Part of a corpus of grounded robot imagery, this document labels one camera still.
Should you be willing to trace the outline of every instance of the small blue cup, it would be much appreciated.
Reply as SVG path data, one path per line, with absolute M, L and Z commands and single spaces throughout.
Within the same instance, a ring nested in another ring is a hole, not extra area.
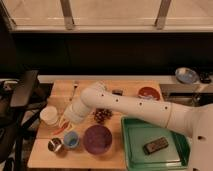
M 65 134 L 63 139 L 64 145 L 68 148 L 74 149 L 78 146 L 79 137 L 75 131 L 70 131 Z

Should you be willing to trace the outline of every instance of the cup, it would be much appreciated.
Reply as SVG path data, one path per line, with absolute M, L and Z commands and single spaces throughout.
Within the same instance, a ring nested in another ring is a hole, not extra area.
M 41 113 L 40 118 L 47 125 L 54 125 L 58 121 L 58 112 L 55 106 L 45 107 Z
M 48 149 L 54 153 L 58 153 L 63 147 L 59 138 L 53 138 L 48 142 Z
M 69 149 L 76 148 L 79 143 L 78 134 L 75 131 L 70 131 L 66 133 L 64 136 L 63 142 L 64 142 L 64 146 Z

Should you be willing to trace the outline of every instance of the wooden tabletop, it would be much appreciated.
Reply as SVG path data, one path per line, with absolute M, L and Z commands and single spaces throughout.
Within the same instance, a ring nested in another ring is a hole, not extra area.
M 78 98 L 82 89 L 86 88 L 97 80 L 78 80 L 79 86 L 76 89 L 74 99 Z M 160 87 L 157 82 L 154 81 L 138 81 L 138 80 L 104 80 L 107 90 L 113 89 L 123 90 L 124 96 L 137 96 L 138 90 L 142 87 L 153 87 L 160 92 Z M 72 80 L 57 80 L 54 82 L 54 86 L 51 92 L 51 96 L 48 99 L 48 105 L 54 105 L 59 115 L 61 115 L 66 106 L 71 103 L 69 98 L 71 97 L 73 90 Z M 85 130 L 96 124 L 93 119 L 93 115 L 89 115 L 85 121 L 75 127 L 75 131 L 79 134 L 80 143 L 74 150 L 64 151 L 63 153 L 56 155 L 50 152 L 47 148 L 48 141 L 56 136 L 53 136 L 53 131 L 57 127 L 47 126 L 41 122 L 33 149 L 28 161 L 29 168 L 81 168 L 81 169 L 125 169 L 125 154 L 123 148 L 122 130 L 121 130 L 121 118 L 122 115 L 119 112 L 113 111 L 113 116 L 110 120 L 107 120 L 105 126 L 112 132 L 113 142 L 108 150 L 103 155 L 95 156 L 89 154 L 82 144 L 82 137 Z M 65 132 L 57 135 L 59 138 L 63 138 Z

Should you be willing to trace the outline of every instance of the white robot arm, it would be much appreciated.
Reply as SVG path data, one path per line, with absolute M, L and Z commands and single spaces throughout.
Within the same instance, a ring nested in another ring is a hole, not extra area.
M 212 171 L 213 104 L 189 107 L 171 102 L 114 95 L 97 82 L 84 89 L 64 112 L 71 122 L 81 123 L 93 108 L 106 108 L 142 119 L 193 138 L 188 171 Z

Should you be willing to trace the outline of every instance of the metal pole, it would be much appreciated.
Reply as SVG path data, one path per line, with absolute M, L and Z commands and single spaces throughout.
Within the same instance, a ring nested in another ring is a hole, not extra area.
M 66 29 L 72 30 L 74 28 L 74 20 L 72 16 L 72 10 L 69 0 L 60 0 L 61 8 L 64 15 L 64 23 Z
M 166 17 L 169 11 L 171 0 L 161 0 L 160 9 L 155 22 L 157 29 L 163 29 L 166 23 Z

